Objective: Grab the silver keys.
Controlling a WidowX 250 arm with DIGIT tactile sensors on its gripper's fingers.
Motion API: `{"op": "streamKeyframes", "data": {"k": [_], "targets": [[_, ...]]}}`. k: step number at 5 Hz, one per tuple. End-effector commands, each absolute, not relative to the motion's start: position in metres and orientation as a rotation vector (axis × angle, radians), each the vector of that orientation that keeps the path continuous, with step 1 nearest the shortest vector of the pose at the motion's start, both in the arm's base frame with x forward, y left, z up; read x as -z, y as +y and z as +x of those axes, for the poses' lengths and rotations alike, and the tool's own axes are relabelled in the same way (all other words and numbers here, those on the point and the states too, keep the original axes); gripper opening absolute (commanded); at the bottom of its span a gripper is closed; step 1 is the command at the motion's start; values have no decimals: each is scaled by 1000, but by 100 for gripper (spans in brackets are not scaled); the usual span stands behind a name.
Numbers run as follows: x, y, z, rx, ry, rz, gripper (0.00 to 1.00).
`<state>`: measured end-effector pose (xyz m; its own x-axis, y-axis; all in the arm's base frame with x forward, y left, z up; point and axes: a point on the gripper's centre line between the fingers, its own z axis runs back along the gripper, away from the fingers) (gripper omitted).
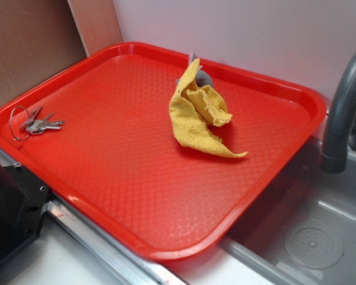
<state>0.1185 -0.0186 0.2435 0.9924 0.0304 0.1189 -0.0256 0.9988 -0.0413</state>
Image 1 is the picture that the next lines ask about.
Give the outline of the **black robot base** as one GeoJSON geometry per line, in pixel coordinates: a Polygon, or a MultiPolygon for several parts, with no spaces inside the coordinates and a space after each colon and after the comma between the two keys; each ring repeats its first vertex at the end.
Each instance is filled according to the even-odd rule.
{"type": "Polygon", "coordinates": [[[0,164],[0,266],[39,237],[49,197],[28,168],[0,164]]]}

